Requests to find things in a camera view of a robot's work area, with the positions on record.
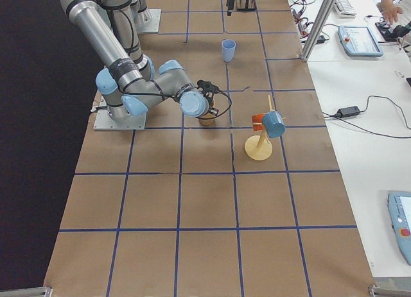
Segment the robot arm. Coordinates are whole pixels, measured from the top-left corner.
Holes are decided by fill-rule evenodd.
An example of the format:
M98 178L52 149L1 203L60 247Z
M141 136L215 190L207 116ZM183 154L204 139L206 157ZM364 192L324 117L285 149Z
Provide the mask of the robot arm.
M182 112L197 119L218 116L213 106L220 89L209 81L193 83L176 60L154 71L144 55L138 27L150 21L146 0L60 0L69 20L77 25L97 52L127 112L139 115L173 99Z

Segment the person's hand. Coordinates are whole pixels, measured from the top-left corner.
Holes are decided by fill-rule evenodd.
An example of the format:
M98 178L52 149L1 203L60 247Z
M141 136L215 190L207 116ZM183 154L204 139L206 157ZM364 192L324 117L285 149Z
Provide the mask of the person's hand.
M401 7L393 2L381 2L383 17L389 24L394 24L398 21L398 15L402 14Z

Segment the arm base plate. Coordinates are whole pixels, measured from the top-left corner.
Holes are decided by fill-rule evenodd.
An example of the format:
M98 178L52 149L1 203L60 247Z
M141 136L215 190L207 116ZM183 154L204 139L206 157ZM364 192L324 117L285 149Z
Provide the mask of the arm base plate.
M105 101L104 96L97 93L100 103L93 107L96 116L93 129L95 131L128 131L144 130L146 125L146 115L131 115L122 105L111 107Z
M149 9L136 15L137 32L139 34L154 34L159 32L161 9Z

